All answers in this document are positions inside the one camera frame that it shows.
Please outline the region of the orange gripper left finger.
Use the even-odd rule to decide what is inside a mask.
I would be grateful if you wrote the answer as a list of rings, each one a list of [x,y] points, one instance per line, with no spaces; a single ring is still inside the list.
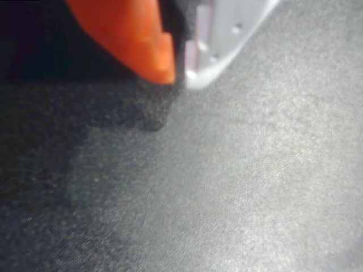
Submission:
[[[67,5],[85,33],[139,77],[174,83],[174,42],[163,30],[158,1],[72,0]]]

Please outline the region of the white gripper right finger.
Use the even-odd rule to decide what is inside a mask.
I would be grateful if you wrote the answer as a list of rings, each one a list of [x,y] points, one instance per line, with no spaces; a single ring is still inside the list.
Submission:
[[[196,9],[194,37],[185,44],[185,86],[202,89],[216,80],[278,3],[202,1]]]

